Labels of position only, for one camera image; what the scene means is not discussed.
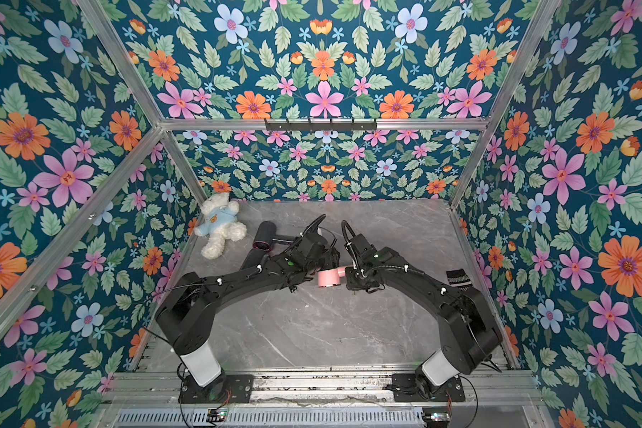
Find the gray marble surface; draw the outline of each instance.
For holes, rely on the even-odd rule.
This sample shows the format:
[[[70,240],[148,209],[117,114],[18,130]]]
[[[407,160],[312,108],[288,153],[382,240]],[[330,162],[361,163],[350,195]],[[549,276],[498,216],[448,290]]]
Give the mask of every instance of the gray marble surface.
[[[223,256],[213,261],[201,256],[206,242],[201,238],[186,272],[207,276],[237,270],[261,221],[273,221],[279,234],[293,235],[320,214],[327,214],[322,226],[338,236],[341,265],[351,264],[340,243],[344,219],[378,249],[394,248],[434,278],[446,281],[446,270],[466,269],[444,201],[421,199],[241,203],[238,218],[248,227],[247,237],[226,242]],[[398,291],[367,294],[313,283],[301,284],[295,293],[265,292],[225,307],[216,315],[209,341],[226,370],[423,362],[439,348],[437,321]],[[167,345],[155,342],[141,368],[173,371],[178,364]]]

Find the black cable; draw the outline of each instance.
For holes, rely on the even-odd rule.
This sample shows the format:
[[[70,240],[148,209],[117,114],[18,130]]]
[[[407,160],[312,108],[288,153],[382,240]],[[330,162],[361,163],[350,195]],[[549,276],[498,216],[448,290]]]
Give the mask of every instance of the black cable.
[[[464,376],[461,376],[461,375],[459,375],[459,377],[461,377],[462,379],[465,379],[465,381],[469,382],[469,384],[471,385],[471,388],[473,388],[473,393],[476,395],[476,411],[473,412],[473,417],[471,418],[471,421],[468,424],[466,424],[466,426],[464,427],[464,428],[469,428],[471,426],[471,424],[473,423],[473,421],[476,420],[476,415],[478,415],[478,392],[476,391],[476,387],[473,386],[473,382],[468,380],[467,377],[464,377]]]

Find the metal grille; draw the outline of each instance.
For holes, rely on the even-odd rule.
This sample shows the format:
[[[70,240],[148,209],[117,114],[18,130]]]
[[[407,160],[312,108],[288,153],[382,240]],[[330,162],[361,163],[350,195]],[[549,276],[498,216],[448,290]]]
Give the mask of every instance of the metal grille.
[[[195,427],[210,427],[206,422],[208,409],[184,409],[188,423]],[[219,427],[332,427],[347,425],[362,427],[423,427],[419,407],[409,409],[330,408],[290,409],[232,408],[225,423]],[[179,409],[122,410],[115,427],[183,427]]]

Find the side wall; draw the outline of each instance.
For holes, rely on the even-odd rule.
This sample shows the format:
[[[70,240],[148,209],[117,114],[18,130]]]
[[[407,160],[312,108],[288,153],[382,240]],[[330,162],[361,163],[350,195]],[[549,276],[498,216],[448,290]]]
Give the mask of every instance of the side wall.
[[[642,2],[568,9],[458,210],[558,424],[642,427]]]

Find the teddy bear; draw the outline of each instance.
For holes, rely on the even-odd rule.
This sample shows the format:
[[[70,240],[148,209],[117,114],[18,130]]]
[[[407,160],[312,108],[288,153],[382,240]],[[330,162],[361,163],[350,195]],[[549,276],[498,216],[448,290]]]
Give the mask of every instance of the teddy bear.
[[[207,245],[202,248],[206,259],[213,260],[222,255],[226,239],[238,241],[247,235],[247,227],[236,218],[240,206],[237,201],[229,201],[229,195],[214,193],[200,207],[204,221],[194,232],[197,236],[209,235]]]

